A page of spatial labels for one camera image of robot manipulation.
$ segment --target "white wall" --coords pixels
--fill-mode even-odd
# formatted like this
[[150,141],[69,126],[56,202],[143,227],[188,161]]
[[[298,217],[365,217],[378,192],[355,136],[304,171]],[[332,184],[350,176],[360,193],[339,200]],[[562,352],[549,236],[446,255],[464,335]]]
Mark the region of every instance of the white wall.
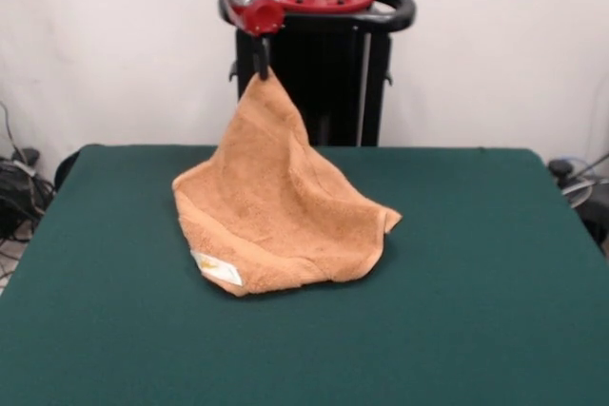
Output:
[[[609,149],[609,0],[417,2],[384,145]],[[233,58],[216,0],[0,0],[0,98],[48,173],[86,143],[216,143]]]

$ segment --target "green felt surface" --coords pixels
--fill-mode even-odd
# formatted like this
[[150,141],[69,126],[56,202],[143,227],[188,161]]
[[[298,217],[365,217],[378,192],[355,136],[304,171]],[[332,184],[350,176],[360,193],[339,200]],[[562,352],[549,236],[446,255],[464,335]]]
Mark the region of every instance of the green felt surface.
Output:
[[530,152],[323,150],[403,213],[381,262],[238,300],[170,190],[211,151],[84,151],[0,297],[1,404],[609,404],[609,269]]

